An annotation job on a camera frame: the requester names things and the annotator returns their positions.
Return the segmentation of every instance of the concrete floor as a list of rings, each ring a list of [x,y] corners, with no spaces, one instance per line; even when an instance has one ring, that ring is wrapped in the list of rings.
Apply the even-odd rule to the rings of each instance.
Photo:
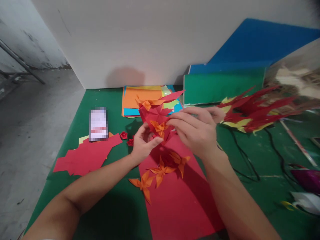
[[[0,102],[0,239],[26,228],[85,90],[72,70],[45,70]]]

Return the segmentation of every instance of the green board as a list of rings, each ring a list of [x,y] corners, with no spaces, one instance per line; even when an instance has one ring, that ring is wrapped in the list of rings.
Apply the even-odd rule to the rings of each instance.
[[[69,149],[78,147],[78,139],[88,135],[89,111],[94,107],[106,106],[109,114],[109,130],[113,134],[126,131],[129,138],[141,126],[140,118],[127,119],[121,116],[122,89],[89,89],[83,96],[78,111],[60,148],[57,157],[64,157]],[[292,116],[303,123],[287,122],[288,127],[301,144],[320,164],[320,149],[309,138],[320,136],[319,116],[305,112],[303,115]],[[280,123],[270,129],[274,142],[285,158],[286,163],[297,163],[312,168],[293,140],[288,136]],[[270,145],[265,131],[253,134],[235,132],[239,145],[248,154],[261,177],[260,182],[250,182],[239,176],[244,186],[261,207],[282,239],[312,239],[319,218],[300,211],[289,211],[280,202],[293,202],[290,191],[303,191],[299,186],[291,184],[284,178],[280,169],[280,159]],[[244,158],[237,149],[230,131],[223,125],[217,126],[218,142],[228,154],[234,168],[254,178]],[[132,151],[132,147],[123,143],[114,147],[103,165],[108,165]],[[204,171],[201,160],[198,163]],[[66,188],[79,176],[69,176],[66,171],[53,173],[54,165],[47,177],[39,201],[27,226],[27,231],[45,206],[59,192]],[[75,232],[75,240],[85,239],[152,239],[148,213],[144,197],[139,188],[132,186],[128,178],[139,178],[139,169],[132,169],[109,193],[107,193],[90,211],[80,218]],[[221,231],[205,239],[227,239],[226,231]]]
[[[262,89],[265,68],[245,69],[212,74],[184,75],[184,105],[221,102],[225,97],[248,95]]]

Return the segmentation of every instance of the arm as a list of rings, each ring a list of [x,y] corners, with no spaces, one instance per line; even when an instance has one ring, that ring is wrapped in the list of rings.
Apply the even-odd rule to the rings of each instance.
[[[175,126],[182,142],[201,158],[230,239],[280,239],[233,171],[227,155],[217,147],[215,122],[224,116],[219,111],[188,107],[172,114],[168,125]],[[190,114],[197,114],[198,119]]]
[[[149,135],[150,129],[145,123],[135,135],[131,154],[79,178],[54,197],[23,240],[72,239],[80,216],[90,210],[163,141],[157,137],[148,142]]]

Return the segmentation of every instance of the purple object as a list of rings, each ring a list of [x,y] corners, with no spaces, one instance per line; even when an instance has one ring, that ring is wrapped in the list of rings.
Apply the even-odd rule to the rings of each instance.
[[[320,171],[291,170],[292,175],[307,192],[320,194]]]

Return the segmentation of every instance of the orange origami flower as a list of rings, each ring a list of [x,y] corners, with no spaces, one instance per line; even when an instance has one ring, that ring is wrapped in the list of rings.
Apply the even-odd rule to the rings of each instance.
[[[141,181],[139,181],[138,179],[129,179],[129,181],[136,187],[140,188],[141,191],[143,191],[144,197],[146,198],[146,200],[148,201],[148,203],[150,203],[151,205],[151,200],[150,200],[150,192],[147,189],[147,187],[151,186],[152,180],[155,178],[155,176],[153,177],[149,177],[149,171],[146,171],[142,177],[141,177]]]
[[[139,99],[139,96],[137,95],[137,98],[136,98],[136,101],[137,103],[140,105],[143,105],[147,111],[150,110],[151,108],[151,105],[161,105],[162,103],[165,102],[165,100],[141,100]]]
[[[156,174],[156,180],[157,180],[157,188],[160,186],[164,175],[166,175],[166,173],[172,173],[174,170],[176,170],[176,168],[172,168],[172,167],[165,167],[164,163],[162,161],[162,158],[160,156],[160,163],[159,163],[159,167],[158,168],[150,168],[150,171],[153,172],[154,174]]]
[[[184,165],[190,160],[190,156],[181,158],[177,153],[171,152],[170,156],[173,158],[174,162],[179,164],[178,168],[181,172],[181,178],[183,178]]]
[[[150,120],[150,123],[156,129],[156,132],[159,133],[160,137],[164,139],[164,132],[163,131],[166,130],[169,126],[167,126],[165,122],[163,122],[159,125],[158,122]]]

